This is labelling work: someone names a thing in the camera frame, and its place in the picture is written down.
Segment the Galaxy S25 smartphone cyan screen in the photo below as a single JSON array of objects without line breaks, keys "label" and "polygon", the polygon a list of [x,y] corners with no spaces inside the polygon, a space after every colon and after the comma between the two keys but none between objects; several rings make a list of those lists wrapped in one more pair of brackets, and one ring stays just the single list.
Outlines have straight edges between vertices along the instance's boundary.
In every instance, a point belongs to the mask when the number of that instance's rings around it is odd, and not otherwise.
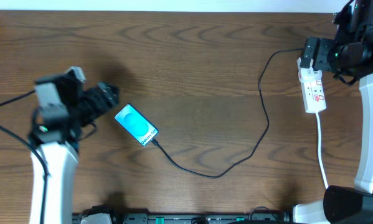
[{"label": "Galaxy S25 smartphone cyan screen", "polygon": [[142,146],[146,146],[159,133],[133,105],[127,104],[114,117]]}]

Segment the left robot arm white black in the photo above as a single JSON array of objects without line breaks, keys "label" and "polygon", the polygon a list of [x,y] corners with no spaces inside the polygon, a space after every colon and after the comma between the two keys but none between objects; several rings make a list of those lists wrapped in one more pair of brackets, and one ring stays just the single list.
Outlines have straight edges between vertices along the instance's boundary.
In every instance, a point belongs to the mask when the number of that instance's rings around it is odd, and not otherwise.
[{"label": "left robot arm white black", "polygon": [[99,82],[84,90],[84,81],[75,71],[35,81],[39,107],[28,136],[34,175],[30,223],[72,222],[82,129],[119,103],[117,86]]}]

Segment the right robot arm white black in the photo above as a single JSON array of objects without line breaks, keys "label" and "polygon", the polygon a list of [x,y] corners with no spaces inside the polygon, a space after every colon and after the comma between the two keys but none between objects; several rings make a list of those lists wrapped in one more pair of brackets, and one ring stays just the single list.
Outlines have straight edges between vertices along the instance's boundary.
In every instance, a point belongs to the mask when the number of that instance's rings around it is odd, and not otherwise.
[{"label": "right robot arm white black", "polygon": [[323,199],[293,207],[293,223],[373,223],[373,0],[349,1],[334,14],[333,39],[310,37],[297,60],[307,113],[318,115],[326,103],[321,77],[359,84],[362,98],[362,146],[353,187],[325,185]]}]

